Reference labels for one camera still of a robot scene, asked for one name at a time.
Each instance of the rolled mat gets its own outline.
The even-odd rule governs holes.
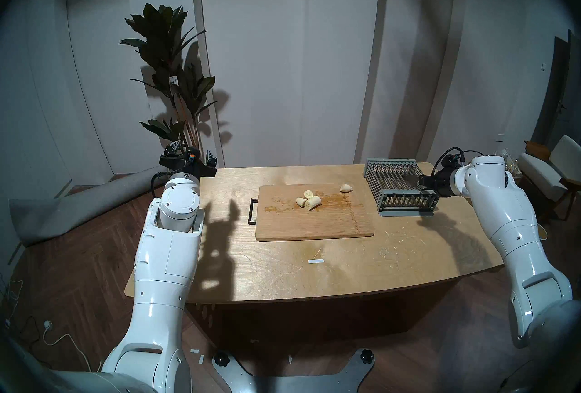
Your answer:
[[[22,245],[54,238],[150,189],[158,166],[58,199],[10,199],[10,216]],[[162,177],[156,185],[166,181]]]

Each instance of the chair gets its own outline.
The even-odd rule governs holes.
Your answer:
[[[571,195],[565,220],[569,218],[575,195],[581,190],[581,146],[563,135],[553,152],[544,144],[527,142],[526,154],[518,158],[522,173],[548,198],[552,204],[543,214],[545,218],[551,210]]]

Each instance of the banana chunk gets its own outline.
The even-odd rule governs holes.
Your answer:
[[[321,198],[319,196],[313,196],[307,202],[304,203],[305,208],[313,210],[316,206],[321,204]]]

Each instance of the table top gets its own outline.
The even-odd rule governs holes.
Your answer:
[[[429,174],[432,165],[419,163]],[[362,295],[418,287],[502,265],[476,214],[461,197],[441,198],[434,216],[382,217],[364,165],[221,168],[203,177],[206,213],[188,302],[221,304]],[[365,206],[372,237],[256,241],[250,199],[261,185],[348,183]],[[323,259],[323,263],[308,263]],[[125,287],[134,295],[133,273]]]

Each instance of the cutting board handle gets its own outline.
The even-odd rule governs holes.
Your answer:
[[[250,212],[248,212],[248,225],[252,226],[256,224],[256,220],[252,219],[252,208],[254,204],[258,203],[258,199],[251,198],[250,199]]]

